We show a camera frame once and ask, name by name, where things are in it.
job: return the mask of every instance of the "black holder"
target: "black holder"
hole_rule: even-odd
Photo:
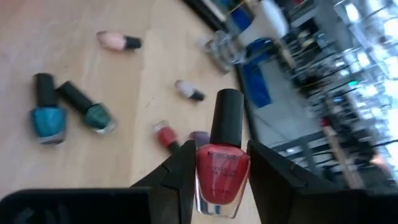
[[[0,201],[0,223],[189,224],[195,143],[187,141],[125,189],[22,190]],[[340,189],[258,142],[248,142],[249,181],[263,224],[354,224],[396,220],[398,195]]]

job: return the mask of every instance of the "mini nail polish bottle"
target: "mini nail polish bottle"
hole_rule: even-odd
[[[161,121],[154,127],[158,142],[171,153],[175,153],[180,149],[177,140],[177,134],[170,127],[167,121]]]
[[[141,48],[141,39],[130,37],[119,32],[101,31],[97,33],[97,39],[102,47],[111,50],[131,50]]]
[[[206,98],[206,95],[204,93],[197,90],[191,83],[185,80],[177,80],[174,83],[174,87],[184,98],[195,101],[203,101]]]
[[[99,134],[108,134],[116,127],[114,118],[101,103],[92,102],[71,81],[57,88],[58,94],[83,115],[83,122]]]
[[[30,112],[33,129],[41,144],[60,144],[65,139],[66,111],[58,107],[53,76],[34,75],[36,105]]]

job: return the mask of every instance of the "blue nail polish bottle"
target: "blue nail polish bottle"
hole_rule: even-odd
[[[37,107],[30,112],[33,129],[41,144],[60,144],[65,139],[66,111],[58,107],[53,76],[34,76]]]

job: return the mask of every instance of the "blue object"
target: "blue object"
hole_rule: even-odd
[[[229,16],[240,32],[246,30],[254,20],[252,12],[245,10],[245,5],[241,4],[238,8],[232,9],[230,0],[220,1],[221,8],[226,7],[231,10]]]
[[[242,74],[249,99],[259,108],[271,104],[266,81],[257,64],[243,65]]]
[[[58,144],[65,137],[66,112],[57,107],[35,108],[30,112],[33,129],[42,144]]]
[[[258,64],[267,61],[277,53],[271,39],[261,38],[246,47],[248,62],[242,66],[244,84],[249,99],[259,108],[272,103],[262,71]]]
[[[230,16],[241,32],[246,30],[254,20],[252,16],[240,7],[235,9]]]

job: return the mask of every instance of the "teal nail polish bottle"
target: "teal nail polish bottle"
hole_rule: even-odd
[[[108,134],[116,126],[116,122],[101,103],[94,103],[87,98],[71,81],[57,88],[58,94],[74,109],[83,115],[83,122],[100,134]]]
[[[34,75],[36,108],[30,120],[40,144],[60,144],[65,139],[66,111],[58,107],[53,76],[47,73]]]

